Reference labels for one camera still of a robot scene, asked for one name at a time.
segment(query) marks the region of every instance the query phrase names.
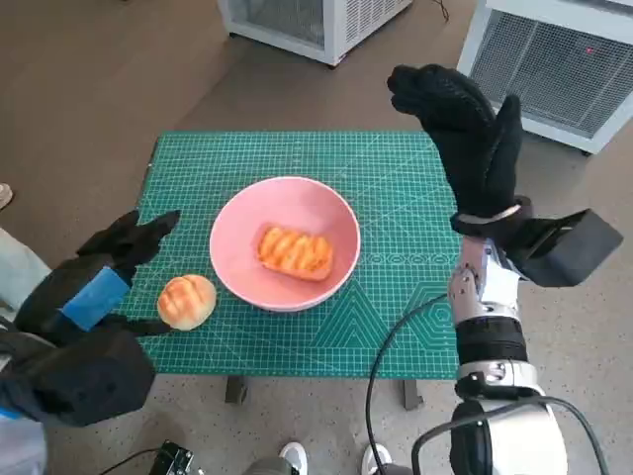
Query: pants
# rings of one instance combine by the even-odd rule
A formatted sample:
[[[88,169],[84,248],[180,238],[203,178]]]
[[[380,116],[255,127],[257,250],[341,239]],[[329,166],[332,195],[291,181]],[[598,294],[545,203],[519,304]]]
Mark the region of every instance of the pants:
[[[411,475],[413,471],[400,465],[385,465],[387,475]],[[243,475],[296,475],[290,463],[281,457],[268,457],[257,460],[244,472]]]
[[[0,315],[13,322],[22,303],[50,274],[28,247],[0,228]]]

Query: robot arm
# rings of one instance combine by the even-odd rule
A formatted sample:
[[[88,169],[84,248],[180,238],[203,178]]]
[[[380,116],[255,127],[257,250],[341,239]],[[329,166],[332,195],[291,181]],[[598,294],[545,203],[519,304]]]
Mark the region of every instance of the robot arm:
[[[543,285],[576,285],[621,242],[621,235],[591,211],[574,222],[547,222],[557,224],[542,227],[539,220],[525,220],[505,242],[508,252],[490,238],[462,239],[461,259],[448,286],[460,363],[455,391],[464,401],[453,420],[545,395],[528,359],[517,305],[519,281],[528,274]],[[535,240],[526,239],[527,233]],[[582,263],[579,254],[585,257]],[[523,256],[516,259],[520,268],[511,260],[517,255]],[[551,265],[537,265],[534,259]],[[548,405],[524,406],[503,418],[452,430],[450,460],[455,475],[567,474],[565,443]]]
[[[154,379],[137,336],[162,321],[111,311],[178,222],[170,212],[138,225],[138,212],[92,236],[55,268],[0,329],[0,410],[42,423],[86,426],[142,407]]]
[[[455,390],[464,402],[455,424],[415,443],[413,471],[420,471],[421,445],[451,429],[456,475],[566,474],[552,410],[530,398],[544,393],[529,363],[517,286],[521,279],[543,287],[577,285],[622,236],[592,210],[534,219],[529,199],[515,195],[523,136],[518,97],[508,95],[495,115],[475,82],[436,64],[397,66],[387,84],[395,109],[416,116],[437,146],[457,205],[451,226],[463,236],[448,299],[460,364]],[[483,415],[494,410],[503,416]]]

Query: bread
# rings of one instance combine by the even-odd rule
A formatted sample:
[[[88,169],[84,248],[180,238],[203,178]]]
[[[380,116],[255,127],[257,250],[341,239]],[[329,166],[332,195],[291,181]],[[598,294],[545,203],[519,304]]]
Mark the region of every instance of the bread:
[[[323,280],[332,270],[334,250],[323,236],[270,228],[257,256],[264,267],[304,280]]]
[[[158,315],[173,329],[192,330],[216,307],[216,288],[202,275],[174,277],[156,302]]]

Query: blue tape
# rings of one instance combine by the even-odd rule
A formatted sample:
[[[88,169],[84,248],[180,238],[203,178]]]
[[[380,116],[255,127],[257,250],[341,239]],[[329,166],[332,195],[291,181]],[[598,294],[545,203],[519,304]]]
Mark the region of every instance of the blue tape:
[[[0,408],[0,418],[7,418],[15,421],[21,418],[22,415],[20,413],[14,413],[13,411],[5,408]]]
[[[104,267],[61,309],[78,327],[89,332],[123,302],[130,286],[110,267]]]

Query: vent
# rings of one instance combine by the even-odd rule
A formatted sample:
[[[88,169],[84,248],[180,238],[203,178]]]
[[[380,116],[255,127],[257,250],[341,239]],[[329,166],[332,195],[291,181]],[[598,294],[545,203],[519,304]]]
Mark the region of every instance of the vent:
[[[323,49],[322,0],[232,0],[236,23],[269,30]]]
[[[496,105],[592,138],[633,91],[633,46],[494,11],[471,77]]]
[[[347,0],[347,42],[358,37],[358,12],[360,0]]]
[[[347,43],[357,43],[374,31],[384,23],[386,15],[405,2],[407,0],[347,0]]]

